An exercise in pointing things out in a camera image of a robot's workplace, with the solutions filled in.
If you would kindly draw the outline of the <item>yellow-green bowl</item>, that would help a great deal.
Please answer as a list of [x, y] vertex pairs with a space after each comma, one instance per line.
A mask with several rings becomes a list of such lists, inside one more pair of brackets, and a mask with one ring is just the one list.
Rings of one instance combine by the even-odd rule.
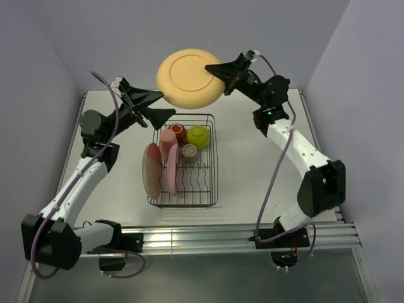
[[187, 130], [187, 142], [202, 150], [210, 144], [210, 133], [206, 127], [195, 125]]

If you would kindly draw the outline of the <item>pink cream floral plate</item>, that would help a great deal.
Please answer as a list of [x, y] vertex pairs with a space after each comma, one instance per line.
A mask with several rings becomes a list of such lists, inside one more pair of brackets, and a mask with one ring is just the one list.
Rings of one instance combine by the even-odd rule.
[[146, 195], [153, 200], [160, 197], [162, 185], [162, 155], [156, 143], [150, 143], [144, 151], [142, 160], [142, 178]]

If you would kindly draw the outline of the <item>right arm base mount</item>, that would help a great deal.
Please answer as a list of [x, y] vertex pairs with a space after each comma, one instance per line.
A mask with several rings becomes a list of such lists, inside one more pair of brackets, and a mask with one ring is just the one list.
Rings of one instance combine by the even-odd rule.
[[271, 229], [259, 229], [258, 236], [248, 238], [254, 242], [256, 249], [283, 249], [283, 251], [271, 252], [271, 262], [277, 271], [288, 273], [302, 264], [311, 256], [316, 243], [316, 229], [313, 238], [309, 240], [306, 227], [292, 229], [285, 232], [281, 227]]

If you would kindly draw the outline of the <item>dark red teacup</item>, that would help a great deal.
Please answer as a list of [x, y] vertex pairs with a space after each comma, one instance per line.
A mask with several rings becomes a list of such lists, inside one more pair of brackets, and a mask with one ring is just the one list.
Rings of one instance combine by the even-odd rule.
[[187, 131], [182, 124], [179, 123], [171, 124], [169, 126], [169, 129], [171, 129], [174, 132], [178, 143], [182, 143], [184, 145], [187, 144]]

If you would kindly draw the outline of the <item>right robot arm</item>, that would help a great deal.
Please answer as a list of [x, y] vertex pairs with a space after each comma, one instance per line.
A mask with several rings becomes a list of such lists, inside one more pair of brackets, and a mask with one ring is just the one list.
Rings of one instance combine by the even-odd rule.
[[234, 61], [208, 64], [205, 69], [224, 83], [224, 95], [238, 90], [259, 105], [252, 113], [255, 127], [282, 149], [280, 158], [288, 157], [302, 178], [296, 203], [274, 222], [274, 241], [287, 246], [294, 240], [296, 230], [345, 202], [346, 166], [322, 154], [296, 130], [296, 113], [288, 115], [283, 108], [290, 103], [289, 79], [275, 73], [261, 81], [250, 68], [257, 58], [263, 57], [256, 50], [249, 50]]

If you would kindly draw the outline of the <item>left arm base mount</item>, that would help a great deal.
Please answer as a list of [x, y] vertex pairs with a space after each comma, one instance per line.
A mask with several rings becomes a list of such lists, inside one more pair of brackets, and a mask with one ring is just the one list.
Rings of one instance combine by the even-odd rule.
[[[99, 257], [98, 267], [101, 274], [113, 279], [128, 279], [142, 273], [146, 267], [146, 259], [141, 255], [143, 249], [144, 234], [124, 233], [120, 223], [110, 220], [96, 220], [89, 227], [83, 227], [76, 231], [81, 238], [83, 254], [123, 254], [124, 257], [117, 265], [112, 265], [106, 258]], [[119, 275], [123, 270], [129, 256], [136, 256], [141, 260], [140, 268], [128, 275]]]

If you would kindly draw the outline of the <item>pink plastic plate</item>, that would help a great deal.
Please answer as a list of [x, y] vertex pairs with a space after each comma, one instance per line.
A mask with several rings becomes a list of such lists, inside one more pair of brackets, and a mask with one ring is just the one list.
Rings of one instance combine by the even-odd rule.
[[179, 145], [174, 144], [170, 148], [167, 159], [167, 186], [169, 193], [172, 196], [177, 195], [176, 176], [177, 176], [178, 161], [179, 161]]

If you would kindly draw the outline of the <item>orange plastic plate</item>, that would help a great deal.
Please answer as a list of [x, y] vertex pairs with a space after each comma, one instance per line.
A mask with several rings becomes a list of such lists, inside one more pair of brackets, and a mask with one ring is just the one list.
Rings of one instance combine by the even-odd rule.
[[217, 101], [225, 83], [207, 72], [205, 66], [219, 64], [213, 54], [201, 49], [179, 50], [160, 65], [157, 89], [164, 100], [181, 109], [201, 109]]

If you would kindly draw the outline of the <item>small speckled ceramic cup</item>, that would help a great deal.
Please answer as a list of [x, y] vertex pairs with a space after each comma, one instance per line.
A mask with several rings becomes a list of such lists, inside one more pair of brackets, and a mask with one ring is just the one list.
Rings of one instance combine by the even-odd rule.
[[199, 151], [193, 144], [186, 144], [181, 148], [181, 159], [185, 163], [194, 163], [199, 159]]

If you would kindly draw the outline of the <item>pink plastic cup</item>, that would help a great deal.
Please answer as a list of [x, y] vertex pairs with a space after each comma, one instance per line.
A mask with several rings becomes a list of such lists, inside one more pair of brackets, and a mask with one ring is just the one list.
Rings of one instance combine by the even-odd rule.
[[173, 130], [167, 128], [161, 131], [159, 148], [164, 160], [168, 159], [168, 155], [172, 146], [177, 144], [177, 138]]

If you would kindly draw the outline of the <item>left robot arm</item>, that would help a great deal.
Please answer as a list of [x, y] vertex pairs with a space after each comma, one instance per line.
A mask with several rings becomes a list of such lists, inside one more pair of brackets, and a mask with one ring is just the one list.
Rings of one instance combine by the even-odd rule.
[[113, 139], [134, 124], [160, 129], [176, 111], [153, 109], [151, 104], [164, 94], [158, 90], [135, 88], [125, 78], [117, 77], [109, 90], [114, 110], [103, 115], [97, 110], [82, 113], [79, 126], [83, 151], [78, 164], [55, 198], [37, 215], [27, 215], [21, 223], [25, 257], [34, 273], [45, 264], [55, 270], [70, 270], [82, 254], [94, 249], [118, 251], [123, 244], [120, 223], [97, 220], [89, 227], [74, 229], [73, 225], [88, 198], [112, 170], [120, 146]]

